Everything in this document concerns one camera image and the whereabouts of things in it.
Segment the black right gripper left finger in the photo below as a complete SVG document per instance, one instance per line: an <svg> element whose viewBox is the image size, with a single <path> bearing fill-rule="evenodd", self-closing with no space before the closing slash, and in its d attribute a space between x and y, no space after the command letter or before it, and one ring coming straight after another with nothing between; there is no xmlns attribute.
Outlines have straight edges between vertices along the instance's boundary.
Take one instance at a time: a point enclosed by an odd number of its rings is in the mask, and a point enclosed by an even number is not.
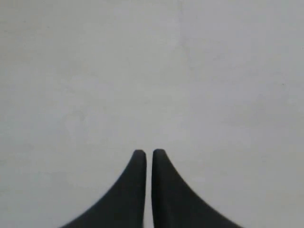
<svg viewBox="0 0 304 228"><path fill-rule="evenodd" d="M123 173L91 208L65 228L142 228L146 193L146 154L135 150Z"/></svg>

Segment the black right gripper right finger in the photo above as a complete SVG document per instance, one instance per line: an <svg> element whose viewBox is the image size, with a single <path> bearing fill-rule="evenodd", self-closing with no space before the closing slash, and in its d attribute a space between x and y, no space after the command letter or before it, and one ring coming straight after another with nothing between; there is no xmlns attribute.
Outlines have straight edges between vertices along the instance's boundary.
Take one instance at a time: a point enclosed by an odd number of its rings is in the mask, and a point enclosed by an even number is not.
<svg viewBox="0 0 304 228"><path fill-rule="evenodd" d="M238 228L203 201L176 171L167 153L152 157L152 214L155 228Z"/></svg>

